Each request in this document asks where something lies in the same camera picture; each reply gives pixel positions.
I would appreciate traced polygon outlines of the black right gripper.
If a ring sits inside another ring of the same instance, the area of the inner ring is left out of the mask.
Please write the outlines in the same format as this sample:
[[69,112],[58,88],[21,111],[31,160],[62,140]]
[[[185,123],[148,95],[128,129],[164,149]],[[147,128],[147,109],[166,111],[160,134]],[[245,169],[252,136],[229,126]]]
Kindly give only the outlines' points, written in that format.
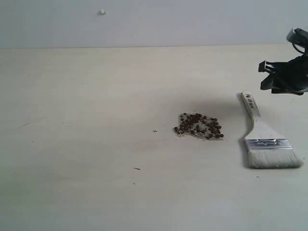
[[272,94],[304,94],[308,92],[308,57],[298,56],[288,62],[263,61],[258,72],[269,75],[260,83],[261,90]]

